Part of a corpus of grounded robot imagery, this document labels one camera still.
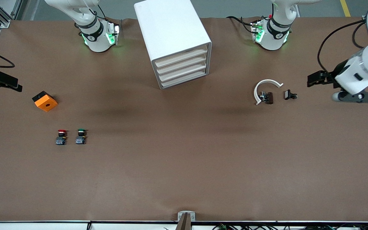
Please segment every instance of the gray floor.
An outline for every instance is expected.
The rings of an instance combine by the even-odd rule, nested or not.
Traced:
[[[107,17],[113,19],[136,19],[133,5],[141,0],[101,0],[100,6]],[[368,0],[346,0],[351,16],[367,13]],[[270,0],[192,0],[201,18],[224,18],[227,16],[251,17],[269,15]],[[312,5],[300,5],[302,17],[344,17],[340,0],[323,0]],[[23,20],[70,20],[63,12],[46,4],[45,0],[28,0]]]

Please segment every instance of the white box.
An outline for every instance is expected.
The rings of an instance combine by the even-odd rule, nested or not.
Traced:
[[[208,74],[212,43],[190,0],[145,0],[134,10],[161,89]]]

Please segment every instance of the curved white handle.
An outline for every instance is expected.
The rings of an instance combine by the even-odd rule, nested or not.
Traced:
[[[255,89],[254,89],[254,97],[255,97],[255,100],[257,101],[257,105],[259,103],[261,103],[261,99],[259,98],[258,96],[258,93],[257,93],[257,90],[258,90],[258,86],[262,83],[271,83],[271,84],[274,84],[276,87],[281,87],[283,86],[283,83],[279,84],[276,80],[270,80],[270,79],[266,79],[266,80],[261,80],[260,82],[258,82],[258,84],[255,86]]]

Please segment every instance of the brown tabletop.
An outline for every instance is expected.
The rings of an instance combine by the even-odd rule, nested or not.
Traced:
[[[136,20],[120,46],[94,53],[73,21],[12,21],[0,34],[0,220],[368,221],[368,104],[336,103],[331,85],[306,87],[333,29],[355,18],[299,18],[278,51],[253,44],[230,19],[202,19],[210,74],[160,90]],[[321,56],[332,70],[358,49],[353,27]],[[367,45],[365,29],[358,43]],[[284,83],[256,106],[263,79]],[[285,101],[291,89],[297,100]],[[38,109],[42,90],[59,105]],[[74,144],[77,129],[86,145]],[[55,145],[69,130],[66,146]]]

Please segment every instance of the white bracket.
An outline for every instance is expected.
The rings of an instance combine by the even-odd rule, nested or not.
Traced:
[[[255,89],[254,89],[254,97],[255,97],[255,100],[257,101],[257,105],[259,105],[259,103],[261,103],[261,99],[257,93],[257,90],[258,90],[258,86],[262,83],[271,83],[273,85],[275,85],[276,87],[281,87],[283,86],[283,83],[278,83],[276,80],[270,80],[270,79],[266,79],[266,80],[261,80],[260,82],[258,82],[258,84],[255,86]]]
[[[177,214],[177,221],[180,221],[181,216],[183,216],[186,212],[188,212],[188,215],[190,215],[191,222],[196,221],[196,213],[195,211],[180,211]]]

